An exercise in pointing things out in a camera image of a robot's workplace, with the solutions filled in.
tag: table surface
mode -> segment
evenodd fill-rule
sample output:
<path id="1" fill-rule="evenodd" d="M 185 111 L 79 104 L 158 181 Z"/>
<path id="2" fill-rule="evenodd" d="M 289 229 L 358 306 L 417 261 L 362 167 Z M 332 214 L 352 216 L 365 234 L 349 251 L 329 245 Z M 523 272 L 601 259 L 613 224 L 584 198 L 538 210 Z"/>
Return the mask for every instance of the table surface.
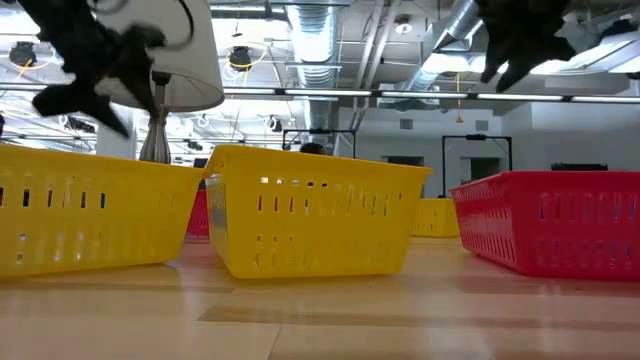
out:
<path id="1" fill-rule="evenodd" d="M 240 281 L 175 263 L 0 284 L 0 359 L 640 359 L 640 284 L 525 278 L 457 239 L 402 274 Z"/>

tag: metal frame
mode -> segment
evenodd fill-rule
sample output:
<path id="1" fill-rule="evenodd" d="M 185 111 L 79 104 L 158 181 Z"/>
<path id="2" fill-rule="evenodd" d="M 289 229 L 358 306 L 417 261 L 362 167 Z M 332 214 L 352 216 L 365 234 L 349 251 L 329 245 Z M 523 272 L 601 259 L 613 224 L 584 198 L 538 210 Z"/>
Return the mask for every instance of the metal frame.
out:
<path id="1" fill-rule="evenodd" d="M 29 84 L 0 82 L 0 91 L 36 92 L 44 90 L 47 85 L 58 84 Z M 493 93 L 459 93 L 446 91 L 383 91 L 383 90 L 352 90 L 352 89 L 300 89 L 300 88 L 251 88 L 226 87 L 224 93 L 229 99 L 263 99 L 263 100 L 298 100 L 318 98 L 339 99 L 440 99 L 467 101 L 504 101 L 504 102 L 534 102 L 534 103 L 569 103 L 569 104 L 619 104 L 639 105 L 640 96 L 610 96 L 610 95 L 535 95 L 535 94 L 493 94 Z"/>
<path id="2" fill-rule="evenodd" d="M 441 199 L 447 197 L 447 139 L 465 139 L 467 141 L 486 141 L 486 140 L 506 140 L 509 151 L 509 171 L 513 171 L 513 138 L 511 136 L 488 136 L 488 135 L 443 135 L 442 136 L 442 195 Z"/>
<path id="3" fill-rule="evenodd" d="M 324 129 L 313 129 L 313 130 L 294 130 L 294 129 L 285 129 L 282 130 L 282 150 L 288 151 L 287 149 L 287 134 L 288 133 L 308 133 L 311 135 L 329 135 L 329 134 L 351 134 L 353 137 L 353 158 L 356 159 L 356 131 L 355 130 L 324 130 Z"/>

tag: ceiling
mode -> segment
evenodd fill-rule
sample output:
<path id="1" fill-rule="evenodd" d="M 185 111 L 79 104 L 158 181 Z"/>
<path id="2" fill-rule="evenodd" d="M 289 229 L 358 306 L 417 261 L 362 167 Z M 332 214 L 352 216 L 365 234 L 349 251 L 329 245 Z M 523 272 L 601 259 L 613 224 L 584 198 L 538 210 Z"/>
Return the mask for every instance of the ceiling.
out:
<path id="1" fill-rule="evenodd" d="M 419 69 L 421 59 L 421 43 L 430 24 L 449 15 L 453 0 L 403 1 L 397 10 L 398 14 L 410 16 L 412 31 L 398 34 L 391 31 L 388 42 L 382 53 L 383 61 L 378 67 L 374 86 L 379 84 L 397 84 L 409 79 Z M 261 2 L 243 5 L 262 4 Z M 373 1 L 357 0 L 351 6 L 340 7 L 338 87 L 353 88 L 358 73 L 359 63 L 364 50 L 364 38 L 371 30 L 371 14 Z M 637 5 L 637 0 L 582 0 L 574 1 L 572 9 L 590 9 L 591 16 L 608 14 L 613 11 Z M 298 87 L 295 67 L 287 63 L 296 62 L 291 43 L 289 24 L 283 21 L 214 19 L 212 21 L 218 51 L 223 84 L 225 86 L 247 87 Z M 60 70 L 60 59 L 48 44 L 39 44 L 33 36 L 37 27 L 20 10 L 13 8 L 0 9 L 0 82 L 19 83 L 64 83 L 71 78 Z M 8 53 L 17 41 L 36 42 L 35 52 L 38 54 L 36 70 L 22 71 L 8 59 Z M 252 60 L 261 59 L 245 76 L 237 73 L 227 64 L 227 55 L 234 46 L 249 46 Z M 472 51 L 481 54 L 486 46 L 486 32 L 480 30 L 474 38 Z M 479 74 L 462 72 L 459 74 L 441 74 L 436 84 L 443 91 L 493 91 L 492 84 L 479 83 Z M 596 73 L 582 76 L 543 76 L 531 75 L 518 84 L 512 91 L 517 93 L 542 94 L 617 94 L 629 87 L 624 74 Z M 0 98 L 0 111 L 7 118 L 5 134 L 34 134 L 42 136 L 77 136 L 76 131 L 65 127 L 65 119 L 42 119 L 31 108 L 30 99 L 33 94 L 26 92 L 7 92 Z M 349 117 L 351 102 L 341 102 L 341 116 Z M 517 103 L 463 102 L 441 101 L 439 108 L 455 109 L 459 105 L 463 109 L 489 110 L 488 114 L 501 116 L 517 106 Z M 141 124 L 142 141 L 145 137 L 146 114 L 137 112 Z M 375 112 L 367 115 L 367 121 L 382 121 L 383 116 Z M 88 123 L 91 119 L 81 117 Z M 282 121 L 283 127 L 303 129 L 304 103 L 299 100 L 266 101 L 266 100 L 227 100 L 217 108 L 192 114 L 174 114 L 170 124 L 170 137 L 192 138 L 205 144 L 202 152 L 189 149 L 181 143 L 172 143 L 172 152 L 185 154 L 185 158 L 206 155 L 211 146 L 229 141 L 232 138 L 262 141 L 260 146 L 278 147 L 281 134 L 272 132 L 266 125 L 270 119 Z M 86 140 L 41 141 L 48 147 L 63 150 L 92 152 L 95 150 L 95 139 L 92 134 L 80 134 Z"/>

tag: fluorescent light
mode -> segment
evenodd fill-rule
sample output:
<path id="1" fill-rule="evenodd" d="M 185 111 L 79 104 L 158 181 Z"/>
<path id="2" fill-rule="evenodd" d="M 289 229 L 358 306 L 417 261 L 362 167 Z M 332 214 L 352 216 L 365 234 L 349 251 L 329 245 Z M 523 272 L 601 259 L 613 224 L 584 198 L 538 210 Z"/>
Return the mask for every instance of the fluorescent light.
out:
<path id="1" fill-rule="evenodd" d="M 357 96 L 357 97 L 371 96 L 371 91 L 367 91 L 367 90 L 290 89 L 290 90 L 285 90 L 285 93 L 287 95 L 301 95 L 301 96 Z"/>
<path id="2" fill-rule="evenodd" d="M 440 93 L 440 92 L 383 91 L 382 97 L 412 98 L 412 99 L 466 99 L 467 94 Z"/>
<path id="3" fill-rule="evenodd" d="M 47 85 L 27 83 L 0 83 L 0 90 L 6 91 L 41 91 Z"/>
<path id="4" fill-rule="evenodd" d="M 561 101 L 560 95 L 478 94 L 479 100 Z"/>
<path id="5" fill-rule="evenodd" d="M 257 88 L 225 88 L 225 95 L 273 95 L 276 93 L 274 89 L 257 89 Z"/>
<path id="6" fill-rule="evenodd" d="M 574 102 L 600 104 L 640 104 L 640 97 L 624 96 L 574 96 Z"/>

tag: ceiling duct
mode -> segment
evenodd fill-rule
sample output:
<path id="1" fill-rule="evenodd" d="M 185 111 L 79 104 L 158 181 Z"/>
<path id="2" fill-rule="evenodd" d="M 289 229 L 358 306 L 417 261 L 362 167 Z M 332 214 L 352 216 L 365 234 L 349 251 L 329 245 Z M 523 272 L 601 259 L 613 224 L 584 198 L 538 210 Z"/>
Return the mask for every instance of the ceiling duct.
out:
<path id="1" fill-rule="evenodd" d="M 338 8 L 321 5 L 288 6 L 287 13 L 292 26 L 292 43 L 296 61 L 313 63 L 314 66 L 297 68 L 300 86 L 303 88 L 330 89 L 336 86 L 337 69 L 317 66 L 334 62 L 338 48 Z M 309 129 L 337 128 L 337 102 L 323 100 L 305 101 L 305 121 Z M 312 136 L 313 142 L 326 142 L 326 136 Z"/>
<path id="2" fill-rule="evenodd" d="M 468 51 L 472 45 L 473 35 L 482 25 L 478 11 L 479 8 L 475 0 L 458 0 L 453 5 L 451 15 L 431 25 L 425 35 L 422 46 L 425 62 L 408 81 L 396 86 L 397 90 L 416 92 L 429 90 L 440 75 L 438 69 L 430 66 L 429 58 L 438 52 Z M 382 105 L 379 107 L 407 111 L 411 108 L 424 107 L 423 103 L 437 105 L 437 101 L 413 99 L 391 104 L 379 104 Z"/>
<path id="3" fill-rule="evenodd" d="M 289 23 L 284 7 L 260 6 L 211 6 L 212 19 L 266 20 Z"/>

